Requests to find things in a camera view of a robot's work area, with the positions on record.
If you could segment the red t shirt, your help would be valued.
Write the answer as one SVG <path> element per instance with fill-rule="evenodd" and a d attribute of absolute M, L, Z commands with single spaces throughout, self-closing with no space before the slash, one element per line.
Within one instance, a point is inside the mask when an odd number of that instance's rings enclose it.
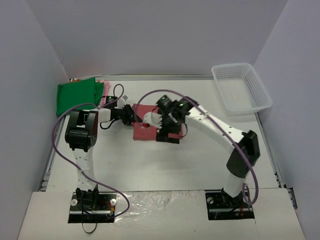
<path fill-rule="evenodd" d="M 154 113 L 158 112 L 158 108 L 155 105 L 139 105 L 138 111 L 136 112 L 137 116 L 143 119 L 143 116 L 154 110 Z M 133 123 L 133 139 L 139 141 L 155 141 L 157 136 L 157 129 L 154 126 L 149 128 L 143 128 L 138 123 Z M 168 137 L 173 139 L 182 139 L 183 138 L 183 126 L 180 127 L 180 132 L 178 134 L 169 133 Z"/>

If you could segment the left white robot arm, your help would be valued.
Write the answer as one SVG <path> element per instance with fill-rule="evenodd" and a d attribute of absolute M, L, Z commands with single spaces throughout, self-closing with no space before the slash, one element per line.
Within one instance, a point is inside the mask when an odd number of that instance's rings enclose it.
<path fill-rule="evenodd" d="M 134 111 L 127 104 L 128 97 L 116 99 L 107 96 L 108 106 L 90 110 L 72 110 L 69 116 L 65 141 L 72 150 L 77 168 L 76 197 L 87 209 L 97 209 L 101 203 L 93 163 L 93 149 L 98 139 L 98 127 L 101 123 L 121 120 L 126 126 L 133 122 Z"/>

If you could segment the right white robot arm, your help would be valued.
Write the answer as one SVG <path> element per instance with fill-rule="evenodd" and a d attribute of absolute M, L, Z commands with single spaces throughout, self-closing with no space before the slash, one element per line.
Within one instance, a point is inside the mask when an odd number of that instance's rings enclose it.
<path fill-rule="evenodd" d="M 175 133 L 184 124 L 204 133 L 229 153 L 226 163 L 229 174 L 221 190 L 221 199 L 226 206 L 232 207 L 238 203 L 240 195 L 248 205 L 257 201 L 259 186 L 253 167 L 261 153 L 254 131 L 245 132 L 232 127 L 187 96 L 171 100 L 163 95 L 156 106 L 158 113 L 153 113 L 151 119 L 160 134 L 167 136 Z"/>

